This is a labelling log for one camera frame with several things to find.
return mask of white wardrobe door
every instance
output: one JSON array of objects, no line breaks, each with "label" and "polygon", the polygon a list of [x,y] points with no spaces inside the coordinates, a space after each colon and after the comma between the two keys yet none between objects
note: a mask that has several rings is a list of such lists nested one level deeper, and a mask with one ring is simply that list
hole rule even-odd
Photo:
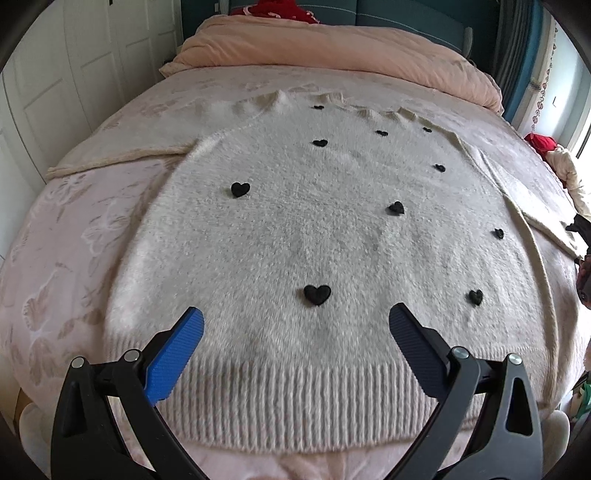
[{"label": "white wardrobe door", "polygon": [[54,1],[33,23],[4,75],[23,143],[45,175],[91,132],[68,60],[63,0]]},{"label": "white wardrobe door", "polygon": [[131,100],[162,80],[158,69],[176,53],[180,25],[176,0],[113,0],[121,62]]},{"label": "white wardrobe door", "polygon": [[129,98],[111,8],[108,0],[65,0],[64,5],[72,75],[93,131]]},{"label": "white wardrobe door", "polygon": [[0,257],[6,257],[29,207],[44,186],[12,122],[0,76]]}]

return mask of blue rubber pad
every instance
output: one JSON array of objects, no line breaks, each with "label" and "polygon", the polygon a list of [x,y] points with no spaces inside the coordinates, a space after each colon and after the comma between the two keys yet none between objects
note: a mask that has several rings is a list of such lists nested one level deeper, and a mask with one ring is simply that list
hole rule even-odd
[{"label": "blue rubber pad", "polygon": [[201,310],[189,308],[158,355],[146,368],[144,391],[152,406],[168,398],[203,337],[205,319]]},{"label": "blue rubber pad", "polygon": [[425,329],[406,308],[398,303],[390,310],[390,333],[425,394],[442,400],[447,395],[447,370]]}]

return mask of teal headboard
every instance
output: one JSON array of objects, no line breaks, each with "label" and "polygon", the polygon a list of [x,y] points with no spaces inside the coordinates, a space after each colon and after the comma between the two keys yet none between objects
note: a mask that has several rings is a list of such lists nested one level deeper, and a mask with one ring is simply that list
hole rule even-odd
[{"label": "teal headboard", "polygon": [[[215,13],[214,4],[229,4],[231,11],[255,3],[256,0],[181,0],[184,35],[193,35],[199,23]],[[499,22],[497,0],[297,0],[297,3],[313,11],[327,25],[401,28],[459,53],[466,53],[471,43],[470,58],[485,72],[490,72],[492,67]]]}]

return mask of heart applique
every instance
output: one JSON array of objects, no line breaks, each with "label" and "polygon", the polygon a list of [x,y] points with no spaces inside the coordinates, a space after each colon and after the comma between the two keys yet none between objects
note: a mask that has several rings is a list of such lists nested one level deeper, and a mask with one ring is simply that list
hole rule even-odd
[{"label": "heart applique", "polygon": [[394,215],[404,215],[404,205],[401,202],[394,202],[388,207],[388,210]]},{"label": "heart applique", "polygon": [[232,187],[230,187],[230,190],[232,191],[232,195],[234,195],[236,198],[241,197],[243,195],[246,195],[248,193],[248,190],[251,189],[251,184],[250,183],[232,183]]},{"label": "heart applique", "polygon": [[482,290],[471,290],[468,294],[468,297],[474,305],[478,306],[482,303]]},{"label": "heart applique", "polygon": [[328,285],[321,285],[316,288],[314,285],[306,285],[304,287],[304,297],[310,303],[313,303],[317,307],[322,305],[330,297],[331,289]]}]

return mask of silver screw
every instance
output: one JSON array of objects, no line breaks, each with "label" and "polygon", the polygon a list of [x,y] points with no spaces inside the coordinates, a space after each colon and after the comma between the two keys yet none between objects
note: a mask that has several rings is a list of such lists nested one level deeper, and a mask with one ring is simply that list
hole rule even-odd
[{"label": "silver screw", "polygon": [[139,358],[139,352],[137,350],[127,350],[123,359],[126,362],[135,362]]},{"label": "silver screw", "polygon": [[511,362],[513,365],[521,365],[522,361],[523,360],[521,359],[521,357],[516,353],[509,354],[509,362]]},{"label": "silver screw", "polygon": [[72,360],[72,363],[70,365],[72,366],[72,368],[80,368],[82,365],[84,365],[84,357],[77,356],[74,360]]},{"label": "silver screw", "polygon": [[455,346],[452,348],[452,354],[454,357],[464,360],[470,356],[470,352],[462,346]]}]

